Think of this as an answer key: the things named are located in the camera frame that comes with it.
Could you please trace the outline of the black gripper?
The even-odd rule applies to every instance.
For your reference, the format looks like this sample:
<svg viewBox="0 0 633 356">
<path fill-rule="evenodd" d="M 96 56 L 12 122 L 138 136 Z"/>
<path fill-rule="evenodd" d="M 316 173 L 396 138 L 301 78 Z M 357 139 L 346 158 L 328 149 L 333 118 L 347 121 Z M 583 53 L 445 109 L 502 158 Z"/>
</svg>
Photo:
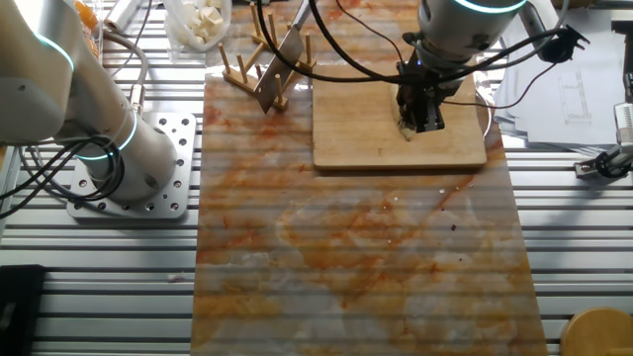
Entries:
<svg viewBox="0 0 633 356">
<path fill-rule="evenodd" d="M 440 131 L 445 128 L 440 105 L 453 97 L 464 79 L 458 78 L 441 82 L 439 72 L 425 67 L 419 59 L 397 63 L 398 73 L 412 76 L 414 84 L 400 84 L 396 94 L 398 105 L 398 126 L 400 129 L 416 130 L 418 133 Z M 416 121 L 408 104 L 417 103 Z"/>
</svg>

